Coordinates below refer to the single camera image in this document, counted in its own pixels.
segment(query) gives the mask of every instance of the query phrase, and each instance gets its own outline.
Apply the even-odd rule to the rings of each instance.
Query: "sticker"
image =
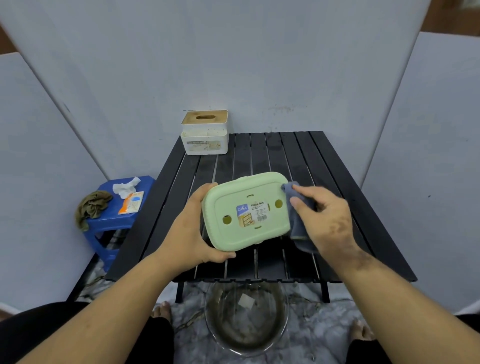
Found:
[[[239,305],[245,308],[248,308],[249,310],[252,309],[253,304],[255,303],[255,300],[250,297],[247,294],[242,293],[240,300],[239,300]]]
[[[237,206],[237,217],[242,228],[268,219],[268,204],[265,201]]]
[[[187,142],[188,149],[191,152],[202,152],[206,150],[219,150],[222,144],[219,140]]]
[[[144,199],[144,192],[134,192],[133,194],[129,194],[125,200],[123,200],[123,206],[119,211],[119,215],[121,214],[131,214],[133,212],[138,212],[140,210],[140,205],[142,204],[142,200]]]

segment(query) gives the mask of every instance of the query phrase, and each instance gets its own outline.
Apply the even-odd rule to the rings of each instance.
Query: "green tissue box lid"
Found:
[[[287,198],[281,190],[287,182],[282,174],[267,172],[219,184],[208,191],[202,212],[212,245],[237,251],[287,233]]]

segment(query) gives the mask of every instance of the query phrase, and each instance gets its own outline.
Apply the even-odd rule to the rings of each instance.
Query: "hand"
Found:
[[[360,249],[353,238],[352,216],[348,203],[323,187],[293,188],[318,203],[318,210],[313,211],[298,197],[292,197],[290,203],[300,215],[310,239],[320,255],[327,262],[335,260],[345,251]]]
[[[200,214],[202,200],[217,183],[207,183],[196,190],[177,216],[156,254],[172,265],[177,274],[189,270],[200,263],[223,263],[235,258],[235,252],[222,252],[211,248],[200,235]]]

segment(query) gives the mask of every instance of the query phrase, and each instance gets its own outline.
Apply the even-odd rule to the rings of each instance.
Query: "black pants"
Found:
[[[87,305],[50,303],[0,322],[0,363],[16,363]],[[126,363],[173,363],[173,350],[173,328],[168,320],[150,317]]]
[[[480,315],[460,315],[457,317],[475,331],[480,332]],[[391,361],[378,340],[353,340],[348,347],[345,364],[356,363],[389,364]]]

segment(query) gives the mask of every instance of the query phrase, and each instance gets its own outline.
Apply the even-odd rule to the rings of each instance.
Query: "clear bowl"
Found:
[[[222,348],[243,357],[260,355],[287,327],[288,298],[280,283],[214,283],[206,294],[205,319]]]

